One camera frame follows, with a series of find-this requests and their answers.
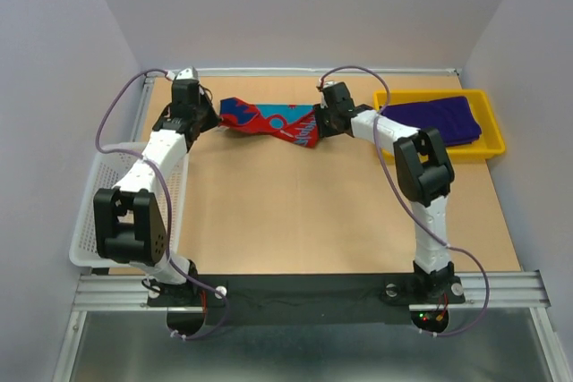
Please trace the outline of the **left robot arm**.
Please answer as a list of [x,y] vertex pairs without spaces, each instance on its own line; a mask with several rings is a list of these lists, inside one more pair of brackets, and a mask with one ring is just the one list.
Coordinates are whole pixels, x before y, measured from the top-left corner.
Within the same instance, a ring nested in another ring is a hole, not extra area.
[[155,291],[163,293],[168,286],[168,294],[181,305],[193,303],[199,291],[226,297],[199,280],[192,261],[172,251],[174,209],[167,187],[167,178],[193,143],[218,124],[209,92],[185,70],[172,80],[171,101],[141,153],[97,147],[103,155],[125,154],[135,159],[122,179],[93,197],[98,255],[144,271],[156,280]]

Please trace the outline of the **red blue patterned towel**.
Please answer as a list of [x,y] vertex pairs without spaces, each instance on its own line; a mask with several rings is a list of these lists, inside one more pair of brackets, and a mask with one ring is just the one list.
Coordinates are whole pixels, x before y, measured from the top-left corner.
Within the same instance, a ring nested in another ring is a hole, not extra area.
[[225,98],[220,101],[219,116],[229,129],[269,135],[306,148],[314,148],[320,138],[313,105],[251,104]]

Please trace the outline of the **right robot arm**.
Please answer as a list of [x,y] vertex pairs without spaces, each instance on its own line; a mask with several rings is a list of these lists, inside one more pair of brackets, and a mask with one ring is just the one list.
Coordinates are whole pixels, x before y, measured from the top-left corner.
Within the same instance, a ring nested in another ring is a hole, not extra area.
[[[318,86],[321,102],[313,107],[319,136],[347,134],[375,145],[390,188],[415,224],[413,272],[385,285],[386,301],[433,301],[455,275],[447,238],[446,208],[455,178],[435,128],[418,129],[384,116],[371,106],[356,105],[344,82]],[[389,174],[383,151],[394,158]]]

